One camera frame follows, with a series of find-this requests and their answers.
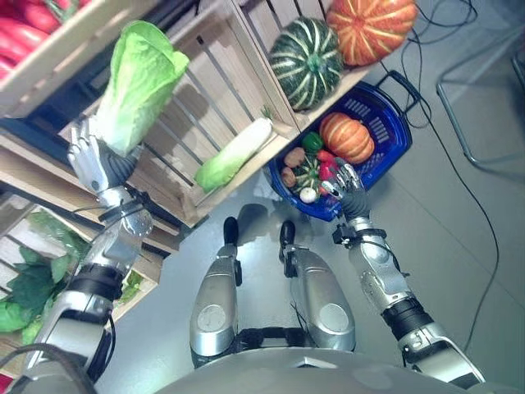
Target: leafy greens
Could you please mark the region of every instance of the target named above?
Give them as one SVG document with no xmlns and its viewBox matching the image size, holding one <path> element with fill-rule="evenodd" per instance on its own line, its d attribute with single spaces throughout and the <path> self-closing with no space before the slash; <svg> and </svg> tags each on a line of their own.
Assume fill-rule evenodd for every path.
<svg viewBox="0 0 525 394">
<path fill-rule="evenodd" d="M 188 63 L 155 25 L 128 24 L 113 51 L 111 77 L 97 111 L 97 137 L 125 157 L 146 136 Z"/>
</svg>

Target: potato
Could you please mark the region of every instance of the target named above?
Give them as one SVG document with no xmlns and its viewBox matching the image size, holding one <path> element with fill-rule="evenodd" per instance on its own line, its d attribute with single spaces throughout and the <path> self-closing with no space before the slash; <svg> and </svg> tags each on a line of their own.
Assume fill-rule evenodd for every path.
<svg viewBox="0 0 525 394">
<path fill-rule="evenodd" d="M 297 178 L 295 178 L 294 172 L 289 167 L 284 167 L 282 169 L 281 179 L 282 183 L 284 183 L 286 187 L 294 187 L 297 183 Z"/>
<path fill-rule="evenodd" d="M 293 148 L 288 154 L 285 156 L 285 164 L 286 166 L 290 168 L 296 168 L 297 166 L 300 166 L 301 163 L 304 161 L 306 153 L 304 152 L 303 148 Z"/>
</svg>

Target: green striped gourd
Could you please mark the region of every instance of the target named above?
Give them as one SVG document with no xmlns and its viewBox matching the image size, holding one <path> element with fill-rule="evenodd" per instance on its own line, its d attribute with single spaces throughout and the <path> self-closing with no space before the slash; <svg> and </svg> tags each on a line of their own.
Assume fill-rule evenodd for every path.
<svg viewBox="0 0 525 394">
<path fill-rule="evenodd" d="M 301 16 L 281 32 L 270 65 L 295 111 L 318 104 L 343 70 L 337 34 L 324 21 Z"/>
</svg>

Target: floor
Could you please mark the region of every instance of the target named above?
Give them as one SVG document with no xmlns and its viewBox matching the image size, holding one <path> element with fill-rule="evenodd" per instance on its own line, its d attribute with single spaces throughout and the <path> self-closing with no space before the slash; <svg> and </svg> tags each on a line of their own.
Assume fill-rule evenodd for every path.
<svg viewBox="0 0 525 394">
<path fill-rule="evenodd" d="M 419 2 L 431 10 L 431 0 Z M 485 207 L 500 243 L 500 269 L 482 307 L 469 356 L 488 380 L 525 388 L 525 159 L 482 171 L 462 155 L 448 117 L 435 93 L 437 76 L 502 31 L 523 23 L 520 0 L 474 2 L 475 24 L 438 44 L 424 47 L 421 91 L 433 121 L 459 173 Z M 460 6 L 445 2 L 436 18 L 453 23 Z M 429 30 L 426 39 L 439 36 Z M 494 53 L 457 77 L 474 78 L 466 89 L 453 86 L 450 97 L 474 152 L 489 158 L 525 151 L 523 92 L 508 58 Z M 415 76 L 417 51 L 407 53 Z M 399 69 L 399 51 L 386 59 Z M 367 77 L 382 76 L 378 66 Z M 386 86 L 393 96 L 399 89 Z M 418 109 L 410 114 L 422 122 Z M 495 247 L 486 220 L 457 180 L 430 127 L 413 129 L 413 146 L 370 190 L 372 219 L 388 241 L 409 284 L 432 317 L 462 345 L 495 264 Z M 181 244 L 162 269 L 162 284 L 116 325 L 115 357 L 97 387 L 100 392 L 148 394 L 190 373 L 188 324 L 200 281 L 221 246 L 227 216 L 240 220 L 239 259 L 244 283 L 238 290 L 240 327 L 296 326 L 289 307 L 289 284 L 277 259 L 282 221 L 297 226 L 297 241 L 319 253 L 332 267 L 357 322 L 356 351 L 400 364 L 390 330 L 364 297 L 347 251 L 331 243 L 333 223 L 307 218 L 276 195 L 262 172 L 256 173 Z M 252 313 L 257 306 L 258 314 Z"/>
</svg>

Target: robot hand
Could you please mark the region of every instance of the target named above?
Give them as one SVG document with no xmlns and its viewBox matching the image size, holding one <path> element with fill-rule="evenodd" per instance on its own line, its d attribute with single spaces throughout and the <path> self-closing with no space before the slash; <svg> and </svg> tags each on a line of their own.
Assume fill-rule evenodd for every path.
<svg viewBox="0 0 525 394">
<path fill-rule="evenodd" d="M 367 192 L 354 168 L 342 158 L 336 158 L 339 167 L 334 177 L 322 183 L 322 187 L 341 202 L 347 222 L 355 218 L 368 218 Z"/>
<path fill-rule="evenodd" d="M 99 194 L 124 185 L 137 165 L 142 147 L 135 147 L 123 158 L 97 139 L 97 127 L 96 117 L 81 119 L 72 127 L 67 158 L 80 182 Z"/>
</svg>

